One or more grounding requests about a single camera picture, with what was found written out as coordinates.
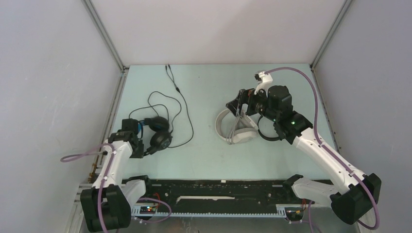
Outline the white headphones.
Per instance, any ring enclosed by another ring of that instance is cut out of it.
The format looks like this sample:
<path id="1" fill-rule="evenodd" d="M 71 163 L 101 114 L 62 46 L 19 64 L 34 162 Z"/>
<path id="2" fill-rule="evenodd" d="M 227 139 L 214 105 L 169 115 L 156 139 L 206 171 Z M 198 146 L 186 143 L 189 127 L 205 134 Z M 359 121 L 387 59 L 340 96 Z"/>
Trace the white headphones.
<path id="1" fill-rule="evenodd" d="M 246 115 L 244 111 L 240 116 L 235 116 L 234 125 L 229 133 L 224 135 L 222 132 L 223 119 L 231 113 L 228 109 L 222 110 L 215 120 L 215 131 L 220 139 L 229 145 L 245 143 L 257 137 L 258 125 L 253 119 Z"/>

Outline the black blue headphones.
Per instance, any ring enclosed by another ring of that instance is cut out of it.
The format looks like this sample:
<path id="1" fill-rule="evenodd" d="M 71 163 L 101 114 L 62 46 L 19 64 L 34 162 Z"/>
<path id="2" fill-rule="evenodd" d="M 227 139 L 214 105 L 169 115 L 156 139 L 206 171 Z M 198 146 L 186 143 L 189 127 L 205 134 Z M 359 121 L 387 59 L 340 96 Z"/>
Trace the black blue headphones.
<path id="1" fill-rule="evenodd" d="M 154 135 L 150 140 L 150 146 L 142 153 L 142 156 L 152 155 L 158 151 L 165 150 L 172 142 L 169 121 L 162 116 L 144 118 L 139 121 L 139 131 L 143 135 L 143 127 L 148 126 Z"/>

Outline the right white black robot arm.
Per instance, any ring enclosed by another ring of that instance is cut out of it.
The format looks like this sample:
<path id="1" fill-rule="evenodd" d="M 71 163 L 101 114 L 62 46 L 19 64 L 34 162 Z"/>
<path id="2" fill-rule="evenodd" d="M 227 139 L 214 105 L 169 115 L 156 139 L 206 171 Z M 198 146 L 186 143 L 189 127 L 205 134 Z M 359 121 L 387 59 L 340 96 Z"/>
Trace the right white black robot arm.
<path id="1" fill-rule="evenodd" d="M 375 174 L 366 175 L 338 154 L 317 133 L 314 125 L 292 105 L 286 86 L 275 85 L 268 91 L 241 89 L 234 100 L 226 104 L 233 115 L 259 114 L 274 123 L 279 140 L 286 140 L 306 155 L 329 176 L 332 184 L 320 183 L 293 175 L 283 184 L 285 201 L 312 200 L 328 206 L 346 224 L 359 222 L 377 207 L 382 181 Z"/>

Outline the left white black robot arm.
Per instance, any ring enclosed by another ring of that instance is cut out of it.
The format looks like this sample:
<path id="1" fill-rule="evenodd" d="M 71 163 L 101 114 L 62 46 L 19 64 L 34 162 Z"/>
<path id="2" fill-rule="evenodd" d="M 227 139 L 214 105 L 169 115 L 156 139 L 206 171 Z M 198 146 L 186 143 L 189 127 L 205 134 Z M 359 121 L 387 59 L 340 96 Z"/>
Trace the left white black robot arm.
<path id="1" fill-rule="evenodd" d="M 136 201 L 148 202 L 153 198 L 154 190 L 144 180 L 131 181 L 125 190 L 121 188 L 127 161 L 142 152 L 143 143 L 138 134 L 143 126 L 143 121 L 123 119 L 121 129 L 110 134 L 102 144 L 107 152 L 102 171 L 92 187 L 80 195 L 86 226 L 91 233 L 127 228 Z"/>

